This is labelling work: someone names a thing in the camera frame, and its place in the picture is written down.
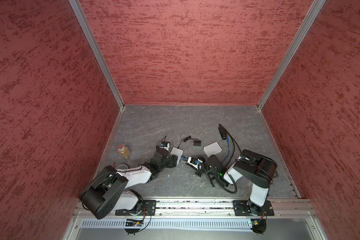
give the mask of red textured panel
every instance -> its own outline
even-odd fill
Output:
[[[67,0],[0,1],[0,240],[60,240],[118,107]]]
[[[256,105],[312,0],[82,0],[125,103]]]
[[[263,112],[330,239],[360,239],[360,1],[327,0]]]

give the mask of jar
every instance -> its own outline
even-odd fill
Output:
[[[124,144],[119,144],[117,146],[117,152],[125,159],[128,159],[129,156],[131,156],[131,152]]]

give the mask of black mounting plate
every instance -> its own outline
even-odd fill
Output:
[[[236,209],[237,205],[247,205],[248,200],[233,200],[233,210],[235,211],[235,216],[252,216],[249,212],[242,211],[240,209]],[[263,205],[263,212],[265,216],[272,217],[275,215],[273,212],[273,207],[270,201],[265,201]]]
[[[156,200],[144,200],[143,199],[143,207],[145,207],[145,210],[147,210],[152,216],[154,216],[155,211],[156,211]],[[140,211],[137,215],[135,215],[130,210],[121,209],[121,210],[116,210],[115,215],[116,216],[127,216],[127,217],[142,216],[143,211]]]

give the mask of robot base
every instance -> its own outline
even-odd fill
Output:
[[[147,212],[149,212],[152,216],[154,216],[155,210],[156,210],[156,200],[144,200],[143,199],[143,207],[145,207],[145,210]],[[116,210],[115,215],[129,217],[129,216],[142,216],[143,213],[144,213],[143,210],[141,210],[138,214],[136,214],[135,211],[133,211],[133,210],[121,209],[121,210]]]
[[[247,205],[247,202],[247,200],[233,200],[233,210],[235,211],[236,216],[254,216],[250,213],[250,208]],[[275,215],[270,201],[265,201],[264,205],[260,209],[261,214],[258,214],[260,217],[263,215],[263,212],[265,216],[271,217]]]

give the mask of jar lid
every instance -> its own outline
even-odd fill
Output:
[[[117,146],[117,150],[123,150],[125,148],[125,146],[124,146],[124,144],[119,144],[118,146]]]

